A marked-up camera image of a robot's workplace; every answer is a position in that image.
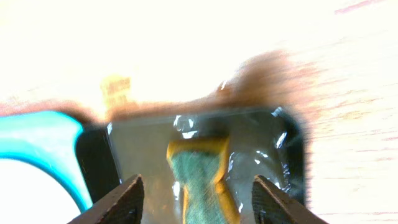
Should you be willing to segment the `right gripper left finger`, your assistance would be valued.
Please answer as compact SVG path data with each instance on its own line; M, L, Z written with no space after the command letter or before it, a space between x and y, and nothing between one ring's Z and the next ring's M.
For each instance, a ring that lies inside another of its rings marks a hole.
M133 175L68 224L140 224L144 205L144 183Z

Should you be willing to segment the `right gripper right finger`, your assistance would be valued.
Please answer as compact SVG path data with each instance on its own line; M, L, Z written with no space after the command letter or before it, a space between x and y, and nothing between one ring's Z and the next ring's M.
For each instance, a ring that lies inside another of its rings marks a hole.
M252 184L256 224L328 224L262 175Z

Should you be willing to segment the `yellow green scrub sponge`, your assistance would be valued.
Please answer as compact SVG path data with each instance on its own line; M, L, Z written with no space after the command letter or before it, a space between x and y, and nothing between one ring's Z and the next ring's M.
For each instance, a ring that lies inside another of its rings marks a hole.
M240 214L224 179L229 138L169 142L166 158L183 189L182 223L239 223Z

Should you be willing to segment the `white plate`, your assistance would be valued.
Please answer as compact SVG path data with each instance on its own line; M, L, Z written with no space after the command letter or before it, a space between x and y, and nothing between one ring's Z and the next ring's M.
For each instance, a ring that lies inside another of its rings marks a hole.
M1 160L1 223L68 223L79 214L53 177L24 162Z

